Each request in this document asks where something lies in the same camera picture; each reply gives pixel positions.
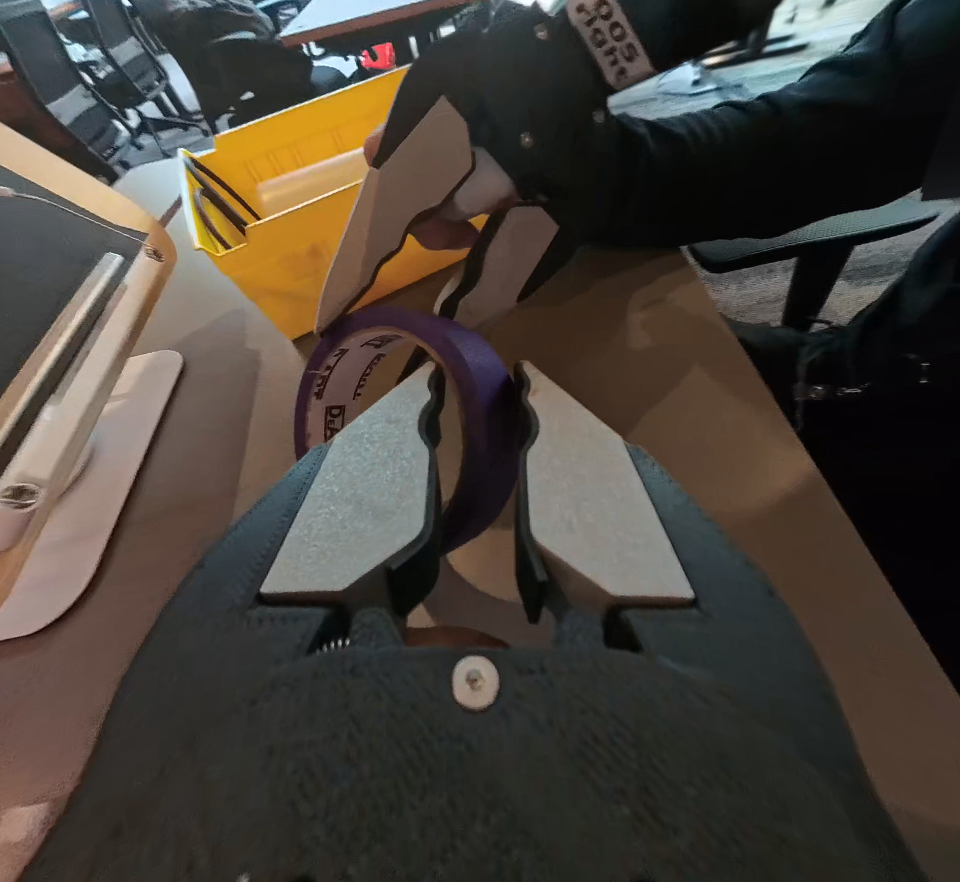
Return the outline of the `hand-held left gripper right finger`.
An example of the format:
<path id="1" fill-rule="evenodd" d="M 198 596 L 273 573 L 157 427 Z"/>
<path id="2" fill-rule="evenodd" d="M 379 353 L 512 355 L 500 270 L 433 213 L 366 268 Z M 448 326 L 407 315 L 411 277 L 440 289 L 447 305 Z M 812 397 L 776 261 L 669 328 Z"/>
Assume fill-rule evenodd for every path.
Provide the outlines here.
<path id="1" fill-rule="evenodd" d="M 625 440 L 529 361 L 515 366 L 523 425 L 514 498 L 514 571 L 527 620 L 570 609 L 695 601 Z"/>

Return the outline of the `purple tape roll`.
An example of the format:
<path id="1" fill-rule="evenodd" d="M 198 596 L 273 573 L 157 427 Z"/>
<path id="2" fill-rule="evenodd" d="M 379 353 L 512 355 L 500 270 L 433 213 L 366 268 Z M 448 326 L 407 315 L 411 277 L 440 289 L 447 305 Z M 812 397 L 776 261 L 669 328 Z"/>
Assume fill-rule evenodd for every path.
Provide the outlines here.
<path id="1" fill-rule="evenodd" d="M 462 457 L 442 517 L 439 546 L 456 551 L 507 504 L 518 479 L 520 400 L 514 379 L 484 337 L 450 319 L 395 306 L 349 313 L 325 329 L 306 363 L 294 406 L 294 452 L 329 443 L 359 414 L 379 364 L 402 341 L 443 370 L 460 411 Z"/>

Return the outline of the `yellow plastic bin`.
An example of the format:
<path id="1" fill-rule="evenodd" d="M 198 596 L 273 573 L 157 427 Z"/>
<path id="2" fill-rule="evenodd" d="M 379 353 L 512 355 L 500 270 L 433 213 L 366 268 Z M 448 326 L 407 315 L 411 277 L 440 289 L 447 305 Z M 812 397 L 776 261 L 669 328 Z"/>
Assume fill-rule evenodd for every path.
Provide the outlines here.
<path id="1" fill-rule="evenodd" d="M 210 151 L 180 153 L 179 189 L 193 247 L 294 340 L 314 330 L 318 300 L 361 183 L 274 216 L 258 184 L 363 148 L 387 119 L 408 70 L 240 125 Z"/>

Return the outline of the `white peg handle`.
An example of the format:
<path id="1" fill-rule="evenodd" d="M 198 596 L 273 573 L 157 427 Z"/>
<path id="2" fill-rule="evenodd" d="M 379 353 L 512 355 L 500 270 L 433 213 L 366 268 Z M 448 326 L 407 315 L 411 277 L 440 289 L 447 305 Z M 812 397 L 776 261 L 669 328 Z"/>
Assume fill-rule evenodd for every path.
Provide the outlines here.
<path id="1" fill-rule="evenodd" d="M 274 216 L 361 183 L 368 170 L 362 148 L 267 179 L 257 186 L 264 216 Z"/>

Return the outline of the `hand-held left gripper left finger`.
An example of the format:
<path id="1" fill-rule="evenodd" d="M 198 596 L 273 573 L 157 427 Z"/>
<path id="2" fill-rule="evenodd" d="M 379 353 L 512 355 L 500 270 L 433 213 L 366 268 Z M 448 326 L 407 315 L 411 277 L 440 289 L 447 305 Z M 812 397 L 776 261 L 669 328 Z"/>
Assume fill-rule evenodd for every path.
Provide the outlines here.
<path id="1" fill-rule="evenodd" d="M 265 576 L 275 605 L 383 607 L 407 616 L 440 567 L 436 428 L 444 373 L 428 362 L 323 450 Z"/>

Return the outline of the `black wooden book stand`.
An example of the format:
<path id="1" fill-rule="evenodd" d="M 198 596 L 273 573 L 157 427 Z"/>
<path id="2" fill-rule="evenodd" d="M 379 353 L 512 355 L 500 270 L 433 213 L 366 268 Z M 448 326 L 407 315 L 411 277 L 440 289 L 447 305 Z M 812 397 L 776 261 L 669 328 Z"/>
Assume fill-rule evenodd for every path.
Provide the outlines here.
<path id="1" fill-rule="evenodd" d="M 177 255 L 166 230 L 2 126 L 1 639 L 90 587 L 184 361 L 137 355 Z"/>

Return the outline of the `person's right forearm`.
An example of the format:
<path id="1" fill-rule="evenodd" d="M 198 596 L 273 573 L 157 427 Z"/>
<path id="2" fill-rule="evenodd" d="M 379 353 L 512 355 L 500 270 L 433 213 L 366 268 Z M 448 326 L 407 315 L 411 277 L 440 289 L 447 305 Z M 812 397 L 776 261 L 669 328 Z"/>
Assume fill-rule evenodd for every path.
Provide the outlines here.
<path id="1" fill-rule="evenodd" d="M 768 239 L 918 189 L 957 197 L 958 91 L 959 0 L 892 0 L 780 89 L 621 124 L 582 242 Z"/>

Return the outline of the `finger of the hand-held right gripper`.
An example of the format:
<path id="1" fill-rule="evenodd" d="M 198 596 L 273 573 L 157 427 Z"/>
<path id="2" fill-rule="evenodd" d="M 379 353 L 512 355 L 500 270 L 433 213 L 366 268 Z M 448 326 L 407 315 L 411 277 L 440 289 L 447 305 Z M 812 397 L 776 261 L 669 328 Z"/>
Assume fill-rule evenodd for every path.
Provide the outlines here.
<path id="1" fill-rule="evenodd" d="M 314 333 L 354 309 L 411 226 L 436 212 L 474 172 L 466 121 L 441 96 L 384 161 L 370 167 L 331 258 Z"/>
<path id="2" fill-rule="evenodd" d="M 440 292 L 434 314 L 480 331 L 510 312 L 558 233 L 541 207 L 491 216 L 479 240 Z"/>

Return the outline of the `person's right hand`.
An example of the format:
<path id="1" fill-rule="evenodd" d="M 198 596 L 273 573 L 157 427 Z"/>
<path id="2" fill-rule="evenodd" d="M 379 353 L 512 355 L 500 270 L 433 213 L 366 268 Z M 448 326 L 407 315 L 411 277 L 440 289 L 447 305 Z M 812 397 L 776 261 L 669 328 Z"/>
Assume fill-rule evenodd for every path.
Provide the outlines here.
<path id="1" fill-rule="evenodd" d="M 480 231 L 469 220 L 432 216 L 418 221 L 408 230 L 408 234 L 424 249 L 452 251 L 473 247 Z"/>

